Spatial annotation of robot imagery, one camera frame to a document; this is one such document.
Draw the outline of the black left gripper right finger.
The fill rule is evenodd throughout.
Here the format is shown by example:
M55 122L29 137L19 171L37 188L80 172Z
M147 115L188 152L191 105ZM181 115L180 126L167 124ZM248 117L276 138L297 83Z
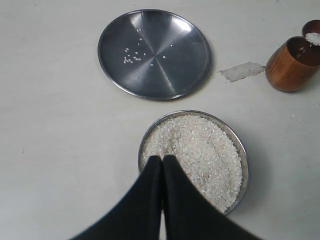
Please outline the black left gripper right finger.
M258 239L215 209L191 183L175 156L165 156L162 164L168 240Z

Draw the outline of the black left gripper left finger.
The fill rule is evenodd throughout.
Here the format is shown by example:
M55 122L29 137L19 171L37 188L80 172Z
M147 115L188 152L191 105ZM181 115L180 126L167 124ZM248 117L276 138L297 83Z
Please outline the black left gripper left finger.
M74 240L158 240L160 236L163 163L151 156L126 195Z

